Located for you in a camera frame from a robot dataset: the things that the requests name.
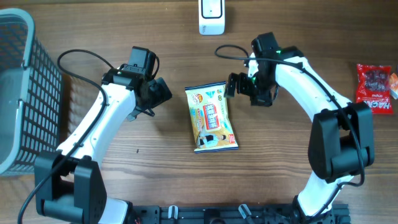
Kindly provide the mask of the cream snack bag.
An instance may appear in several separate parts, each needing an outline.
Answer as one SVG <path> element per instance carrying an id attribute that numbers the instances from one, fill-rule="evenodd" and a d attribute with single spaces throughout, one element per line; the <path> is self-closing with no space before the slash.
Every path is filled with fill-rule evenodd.
<path id="1" fill-rule="evenodd" d="M 195 141 L 195 153 L 239 149 L 224 97 L 225 82 L 185 88 Z"/>

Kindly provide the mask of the red snack packet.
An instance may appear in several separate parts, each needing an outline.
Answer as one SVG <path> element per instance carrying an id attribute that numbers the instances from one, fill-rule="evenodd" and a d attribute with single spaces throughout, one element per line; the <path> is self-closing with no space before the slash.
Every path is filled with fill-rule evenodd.
<path id="1" fill-rule="evenodd" d="M 356 69 L 356 102 L 365 102 L 373 114 L 393 114 L 389 92 L 391 66 L 357 64 Z"/>

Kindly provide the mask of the orange small box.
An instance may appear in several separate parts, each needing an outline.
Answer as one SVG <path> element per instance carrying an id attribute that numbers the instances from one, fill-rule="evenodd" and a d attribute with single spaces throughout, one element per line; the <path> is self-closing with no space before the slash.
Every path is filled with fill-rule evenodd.
<path id="1" fill-rule="evenodd" d="M 393 99 L 398 99 L 398 77 L 395 73 L 389 77 L 389 91 Z"/>

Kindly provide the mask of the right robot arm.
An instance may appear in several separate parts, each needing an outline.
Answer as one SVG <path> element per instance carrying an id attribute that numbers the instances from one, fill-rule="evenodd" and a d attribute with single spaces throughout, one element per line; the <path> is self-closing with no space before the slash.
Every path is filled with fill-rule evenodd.
<path id="1" fill-rule="evenodd" d="M 229 75 L 225 96 L 242 94 L 251 105 L 270 107 L 286 89 L 312 122 L 308 161 L 312 173 L 292 203 L 292 223 L 320 221 L 343 187 L 360 187 L 374 162 L 373 115 L 328 85 L 295 46 L 282 48 L 273 33 L 258 35 L 242 57 L 247 73 Z"/>

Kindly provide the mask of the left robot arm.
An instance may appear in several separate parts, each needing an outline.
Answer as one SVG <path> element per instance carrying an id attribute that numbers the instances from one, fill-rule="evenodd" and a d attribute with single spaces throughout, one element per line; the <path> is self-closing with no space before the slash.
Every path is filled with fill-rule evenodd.
<path id="1" fill-rule="evenodd" d="M 39 215 L 68 223 L 141 223 L 132 202 L 108 196 L 100 165 L 124 120 L 171 99 L 155 53 L 133 47 L 128 63 L 111 67 L 98 85 L 99 94 L 76 130 L 55 152 L 43 152 L 34 163 Z"/>

